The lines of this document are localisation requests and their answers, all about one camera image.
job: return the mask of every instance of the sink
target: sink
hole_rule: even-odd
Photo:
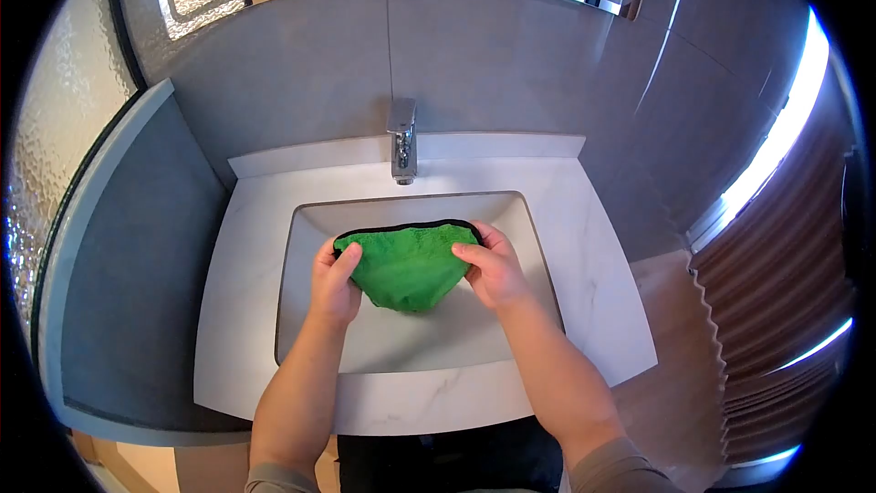
[[[330,236],[356,228],[443,219],[480,220],[502,230],[517,250],[535,297],[562,326],[542,248],[520,192],[478,192],[301,205],[292,213],[280,284],[275,357],[292,347],[310,301],[313,255]],[[492,311],[463,279],[431,311],[402,314],[366,295],[349,325],[341,373],[391,373],[464,367],[511,359]]]

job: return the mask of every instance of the microfiber cloth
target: microfiber cloth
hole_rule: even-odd
[[[399,312],[423,312],[465,276],[469,264],[454,256],[454,242],[484,245],[467,221],[440,220],[378,228],[360,228],[334,239],[334,256],[358,242],[362,259],[353,282],[376,306]]]

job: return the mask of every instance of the chrome faucet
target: chrome faucet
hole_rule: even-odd
[[[391,137],[391,173],[398,184],[417,177],[417,100],[398,98],[390,104],[386,131]]]

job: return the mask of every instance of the dark pants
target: dark pants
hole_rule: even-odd
[[[337,452],[342,493],[554,493],[563,474],[560,446],[535,417],[427,436],[338,436]]]

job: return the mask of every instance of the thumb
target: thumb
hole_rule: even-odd
[[[502,258],[484,246],[477,244],[454,243],[450,248],[453,255],[469,262],[484,271],[490,271],[503,265]]]
[[[359,260],[362,259],[362,246],[353,242],[344,250],[337,261],[328,270],[327,276],[333,283],[344,283],[353,274]]]

